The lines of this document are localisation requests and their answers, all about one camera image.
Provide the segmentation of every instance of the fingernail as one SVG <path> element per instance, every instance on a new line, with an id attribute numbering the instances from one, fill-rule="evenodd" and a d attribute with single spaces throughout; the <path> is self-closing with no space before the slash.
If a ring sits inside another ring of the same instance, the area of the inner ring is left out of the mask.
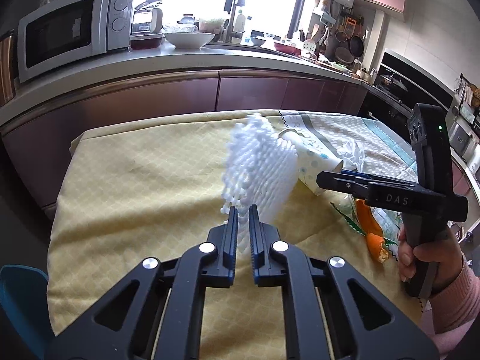
<path id="1" fill-rule="evenodd" d="M 406 266 L 409 266 L 412 263 L 412 259 L 408 254 L 404 254 L 401 258 L 402 258 L 402 263 L 404 263 Z"/>

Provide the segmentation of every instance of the human hand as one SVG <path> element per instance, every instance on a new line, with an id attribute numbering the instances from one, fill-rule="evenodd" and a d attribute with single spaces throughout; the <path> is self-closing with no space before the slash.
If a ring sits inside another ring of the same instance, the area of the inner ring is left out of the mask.
<path id="1" fill-rule="evenodd" d="M 433 282 L 433 293 L 447 288 L 462 272 L 462 251 L 450 229 L 448 230 L 448 239 L 428 242 L 412 249 L 407 244 L 405 228 L 402 226 L 398 232 L 398 241 L 398 272 L 402 281 L 407 281 L 415 275 L 415 257 L 427 263 L 440 263 Z"/>

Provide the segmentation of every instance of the frying pan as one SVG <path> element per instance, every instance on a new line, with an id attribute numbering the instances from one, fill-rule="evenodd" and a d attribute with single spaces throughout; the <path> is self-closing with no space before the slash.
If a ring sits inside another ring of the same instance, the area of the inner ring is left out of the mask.
<path id="1" fill-rule="evenodd" d="M 409 90 L 405 85 L 403 85 L 402 81 L 399 81 L 395 78 L 393 78 L 393 74 L 391 76 L 387 76 L 386 74 L 382 74 L 380 76 L 382 78 L 383 83 L 387 86 L 390 87 L 392 85 L 398 86 L 400 89 L 404 90 L 405 92 L 408 92 Z"/>
<path id="2" fill-rule="evenodd" d="M 349 42 L 349 49 L 352 55 L 355 58 L 360 58 L 363 55 L 363 51 L 365 46 L 363 44 L 363 40 L 359 36 L 352 36 Z"/>
<path id="3" fill-rule="evenodd" d="M 353 55 L 345 47 L 338 47 L 337 50 L 335 50 L 335 57 L 339 62 L 345 65 L 353 63 L 354 60 Z"/>

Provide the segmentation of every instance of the metal screw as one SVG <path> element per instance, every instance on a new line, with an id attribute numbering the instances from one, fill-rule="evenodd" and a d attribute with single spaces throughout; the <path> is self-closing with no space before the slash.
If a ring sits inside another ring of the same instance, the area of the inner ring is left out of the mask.
<path id="1" fill-rule="evenodd" d="M 275 251 L 286 251 L 289 245 L 284 241 L 276 241 L 272 244 L 272 247 Z"/>
<path id="2" fill-rule="evenodd" d="M 215 250 L 215 245 L 211 242 L 204 242 L 198 249 L 200 249 L 202 253 L 210 253 Z"/>
<path id="3" fill-rule="evenodd" d="M 143 265 L 143 268 L 154 269 L 154 268 L 157 268 L 158 260 L 154 259 L 153 257 L 149 257 L 142 261 L 142 265 Z"/>
<path id="4" fill-rule="evenodd" d="M 333 266 L 333 268 L 341 268 L 345 265 L 345 260 L 341 257 L 332 257 L 330 259 L 330 265 Z"/>

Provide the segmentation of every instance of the white countertop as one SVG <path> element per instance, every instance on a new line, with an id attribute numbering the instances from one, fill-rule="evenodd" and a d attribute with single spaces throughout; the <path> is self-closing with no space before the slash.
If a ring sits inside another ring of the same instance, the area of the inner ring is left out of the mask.
<path id="1" fill-rule="evenodd" d="M 360 84 L 361 81 L 311 62 L 265 54 L 202 47 L 199 50 L 175 50 L 169 42 L 149 50 L 122 50 L 81 60 L 21 85 L 16 96 L 0 108 L 0 126 L 25 111 L 56 96 L 82 87 L 122 77 L 203 68 L 258 68 L 310 74 Z"/>

